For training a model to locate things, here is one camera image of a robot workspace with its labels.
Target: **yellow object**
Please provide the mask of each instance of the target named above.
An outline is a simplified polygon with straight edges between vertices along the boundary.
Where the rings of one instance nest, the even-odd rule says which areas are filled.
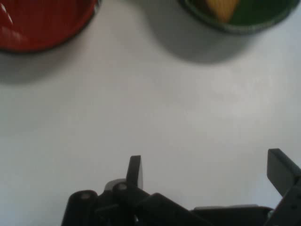
[[[208,7],[222,22],[229,22],[240,0],[206,0]]]

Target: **red bowl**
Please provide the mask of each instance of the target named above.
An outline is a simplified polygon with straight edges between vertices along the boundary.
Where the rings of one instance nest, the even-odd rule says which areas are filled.
[[[53,48],[81,31],[99,0],[0,0],[0,49]]]

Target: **green bowl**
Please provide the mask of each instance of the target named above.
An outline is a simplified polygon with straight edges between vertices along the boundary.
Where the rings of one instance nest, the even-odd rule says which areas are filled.
[[[228,22],[217,19],[209,7],[197,7],[196,1],[178,0],[194,17],[219,30],[248,34],[269,28],[284,20],[298,6],[300,0],[240,0]]]

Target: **black plastic part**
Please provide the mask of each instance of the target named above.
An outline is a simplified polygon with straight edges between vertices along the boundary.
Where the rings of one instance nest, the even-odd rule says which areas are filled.
[[[88,226],[90,210],[97,193],[94,191],[76,192],[70,196],[62,226]]]
[[[268,178],[284,196],[301,178],[301,169],[280,149],[269,149]]]
[[[267,221],[271,210],[268,207],[237,206],[195,209],[193,212],[216,226],[262,226]]]
[[[94,204],[89,226],[133,226],[134,217],[122,206],[112,191],[104,191]]]
[[[149,195],[136,186],[120,183],[113,194],[129,208],[139,221],[148,226],[213,226],[193,212],[181,207],[161,194]]]
[[[127,182],[143,189],[143,173],[141,156],[131,156],[130,163],[127,168]]]
[[[301,225],[301,187],[294,186],[286,193],[264,226]]]

